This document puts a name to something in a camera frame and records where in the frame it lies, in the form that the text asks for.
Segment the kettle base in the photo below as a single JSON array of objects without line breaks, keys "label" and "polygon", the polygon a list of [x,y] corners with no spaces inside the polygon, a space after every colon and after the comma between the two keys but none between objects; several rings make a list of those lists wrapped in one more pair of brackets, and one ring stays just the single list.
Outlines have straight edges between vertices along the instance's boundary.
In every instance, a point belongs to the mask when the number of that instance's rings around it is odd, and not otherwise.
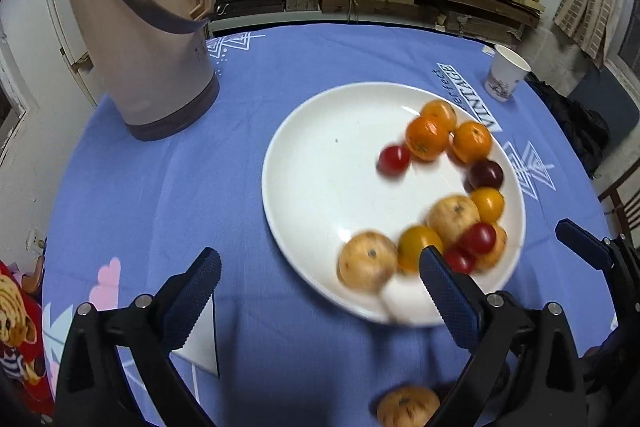
[{"label": "kettle base", "polygon": [[220,83],[214,72],[207,87],[184,107],[155,122],[142,125],[129,125],[127,123],[127,128],[134,138],[143,142],[167,138],[186,129],[205,114],[216,101],[219,92]]}]

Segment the wall outlet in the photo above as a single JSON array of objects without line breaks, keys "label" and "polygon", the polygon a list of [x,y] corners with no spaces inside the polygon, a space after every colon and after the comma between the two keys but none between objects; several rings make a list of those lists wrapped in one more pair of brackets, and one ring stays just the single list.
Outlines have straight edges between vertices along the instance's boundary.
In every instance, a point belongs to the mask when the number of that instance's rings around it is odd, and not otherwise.
[{"label": "wall outlet", "polygon": [[31,230],[26,242],[27,250],[32,251],[36,255],[42,255],[44,253],[44,240],[44,234],[40,230]]}]

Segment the orange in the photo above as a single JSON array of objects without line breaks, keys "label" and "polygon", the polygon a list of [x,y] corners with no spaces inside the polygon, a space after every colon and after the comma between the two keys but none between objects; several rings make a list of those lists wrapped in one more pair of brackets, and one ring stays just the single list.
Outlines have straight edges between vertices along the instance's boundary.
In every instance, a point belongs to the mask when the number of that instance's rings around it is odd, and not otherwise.
[{"label": "orange", "polygon": [[502,215],[504,197],[493,187],[476,188],[469,197],[478,207],[480,221],[493,224]]},{"label": "orange", "polygon": [[447,132],[453,132],[458,123],[456,110],[446,100],[431,100],[424,105],[420,111],[420,116],[431,116],[447,129]]},{"label": "orange", "polygon": [[430,116],[419,116],[406,128],[406,146],[418,159],[434,161],[449,145],[447,129]]},{"label": "orange", "polygon": [[405,273],[418,273],[418,261],[422,250],[434,246],[444,253],[442,240],[435,230],[415,225],[402,233],[398,242],[398,266]]},{"label": "orange", "polygon": [[463,163],[484,160],[491,152],[491,133],[481,123],[466,121],[453,131],[451,148]]}]

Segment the white plate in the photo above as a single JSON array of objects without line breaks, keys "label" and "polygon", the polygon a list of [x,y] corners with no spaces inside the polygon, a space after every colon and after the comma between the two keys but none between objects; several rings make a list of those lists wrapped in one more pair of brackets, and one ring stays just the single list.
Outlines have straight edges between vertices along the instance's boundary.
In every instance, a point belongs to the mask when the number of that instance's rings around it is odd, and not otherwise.
[{"label": "white plate", "polygon": [[[397,241],[440,198],[465,194],[465,170],[446,154],[412,162],[399,180],[376,171],[380,151],[400,143],[422,106],[439,96],[413,87],[366,82],[322,92],[282,122],[262,166],[262,202],[271,232],[291,266],[334,303],[366,319],[416,326],[442,322],[418,276],[395,275],[381,296],[354,292],[338,281],[337,259],[356,233],[378,230]],[[458,122],[473,120],[454,106]],[[500,225],[508,240],[500,263],[474,276],[485,293],[501,289],[515,268],[525,235],[525,209],[516,174],[494,138],[489,158],[504,170],[506,206]]]}]

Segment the white wall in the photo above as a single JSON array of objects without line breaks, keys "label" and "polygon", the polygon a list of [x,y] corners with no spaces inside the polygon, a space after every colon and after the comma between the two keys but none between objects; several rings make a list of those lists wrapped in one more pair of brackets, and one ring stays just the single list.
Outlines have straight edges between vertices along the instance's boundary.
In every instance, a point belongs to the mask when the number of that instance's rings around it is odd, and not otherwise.
[{"label": "white wall", "polygon": [[584,76],[590,59],[553,22],[562,0],[540,0],[545,6],[540,25],[528,28],[518,46],[540,80],[569,94]]},{"label": "white wall", "polygon": [[36,102],[27,102],[35,107],[28,107],[0,163],[0,259],[27,269],[33,256],[25,241],[34,227],[47,232],[62,174],[93,106],[62,60],[46,0],[0,0],[0,23],[6,34],[0,52],[15,59],[6,73],[21,76],[26,98]]}]

